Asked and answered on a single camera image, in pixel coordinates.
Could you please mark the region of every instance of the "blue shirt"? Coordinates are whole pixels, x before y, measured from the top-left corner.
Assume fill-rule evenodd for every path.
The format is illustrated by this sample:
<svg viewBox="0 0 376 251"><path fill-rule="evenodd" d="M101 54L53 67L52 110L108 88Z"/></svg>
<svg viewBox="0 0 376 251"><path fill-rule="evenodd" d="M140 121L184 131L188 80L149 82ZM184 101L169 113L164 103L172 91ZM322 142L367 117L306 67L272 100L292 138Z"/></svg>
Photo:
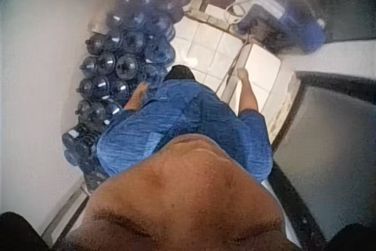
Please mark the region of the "blue shirt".
<svg viewBox="0 0 376 251"><path fill-rule="evenodd" d="M114 176L187 133L214 140L259 182L271 171L264 117L253 110L237 117L211 89L191 80L168 80L140 111L123 111L101 136L97 155Z"/></svg>

